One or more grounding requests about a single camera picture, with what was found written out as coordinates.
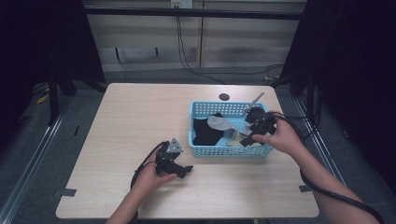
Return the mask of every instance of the wooden table top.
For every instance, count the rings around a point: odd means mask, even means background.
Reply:
[[[139,218],[315,217],[312,192],[301,193],[299,167],[272,150],[264,159],[195,158],[188,143],[193,101],[259,100],[281,111],[274,89],[264,86],[111,84],[98,109],[67,189],[59,218],[108,218],[129,191],[134,170],[162,141],[173,137],[184,148],[176,159],[193,165],[183,179],[161,186],[139,208]]]

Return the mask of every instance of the forearm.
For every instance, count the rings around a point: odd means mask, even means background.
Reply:
[[[361,199],[337,178],[305,148],[295,148],[291,157],[304,175],[316,186],[361,202]],[[320,208],[331,223],[377,223],[375,218],[359,208],[314,191]]]
[[[143,200],[143,194],[131,189],[106,224],[130,222]]]

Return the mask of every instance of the dark floor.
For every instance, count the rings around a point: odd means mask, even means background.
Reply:
[[[265,68],[211,68],[205,72],[237,72],[247,73],[265,70]],[[153,83],[196,83],[196,84],[226,84],[233,85],[265,85],[266,76],[270,74],[250,75],[197,75],[183,69],[167,69],[156,71],[135,71],[107,73],[106,79],[111,82],[153,82]],[[62,123],[55,136],[50,141],[48,149],[42,155],[42,161],[31,174],[31,181],[27,182],[27,190],[22,194],[21,204],[14,204],[17,212],[7,215],[12,223],[103,223],[104,220],[61,220],[55,216],[56,207],[60,201],[53,197],[53,192],[66,186],[74,164],[78,158],[84,140],[91,127],[93,118],[101,103],[103,93],[92,90],[83,83],[76,83],[77,94],[73,97],[60,96],[61,107],[68,105],[64,111]],[[18,181],[25,174],[25,169],[35,155],[37,146],[46,131],[50,119],[49,101],[36,104],[35,101],[42,92],[34,95],[34,99],[26,109],[18,134],[11,139],[7,153],[0,159],[0,205],[3,208],[11,204],[9,196],[18,186]],[[276,88],[276,94],[286,115],[300,116],[295,98],[290,96],[288,86]],[[296,123],[303,130],[304,123]],[[328,159],[338,168],[346,185],[354,190],[366,203],[375,208],[386,220],[386,223],[396,223],[395,197],[387,189],[381,178],[364,160],[359,148],[344,136],[344,129],[326,105],[321,108],[321,120],[318,127],[320,136],[330,152]],[[307,138],[308,149],[321,160],[316,145]],[[145,221],[144,223],[188,223],[187,220]],[[286,224],[286,223],[327,223],[323,214],[315,218],[270,219],[258,220],[259,223]],[[253,220],[211,220],[209,223],[253,223]]]

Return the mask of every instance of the wall socket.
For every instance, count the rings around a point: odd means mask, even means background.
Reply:
[[[171,8],[192,8],[192,0],[171,0]]]

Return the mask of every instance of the plastic basket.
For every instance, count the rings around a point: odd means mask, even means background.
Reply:
[[[229,147],[227,142],[231,140],[232,132],[224,132],[224,136],[215,146],[195,146],[192,140],[195,138],[193,129],[194,119],[207,119],[208,117],[220,113],[225,119],[232,122],[238,130],[241,130],[246,122],[245,116],[241,116],[250,103],[237,102],[200,102],[194,101],[190,105],[190,126],[189,126],[189,145],[192,148],[194,157],[250,157],[264,158],[273,149],[265,144],[258,147]],[[264,104],[255,104],[267,111]]]

